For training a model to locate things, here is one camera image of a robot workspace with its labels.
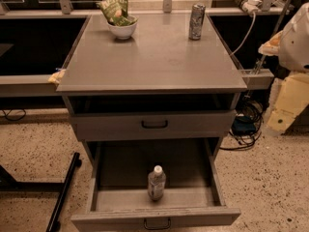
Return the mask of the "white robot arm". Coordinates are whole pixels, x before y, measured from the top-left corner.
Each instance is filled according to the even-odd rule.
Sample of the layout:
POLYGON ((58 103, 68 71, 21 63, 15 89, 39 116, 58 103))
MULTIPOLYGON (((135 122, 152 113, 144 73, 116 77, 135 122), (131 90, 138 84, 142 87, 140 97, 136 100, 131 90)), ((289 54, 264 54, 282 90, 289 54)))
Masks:
POLYGON ((290 72, 269 97, 267 127, 284 133, 309 105, 309 3, 303 4, 284 29, 262 44, 258 52, 277 56, 279 65, 290 72))

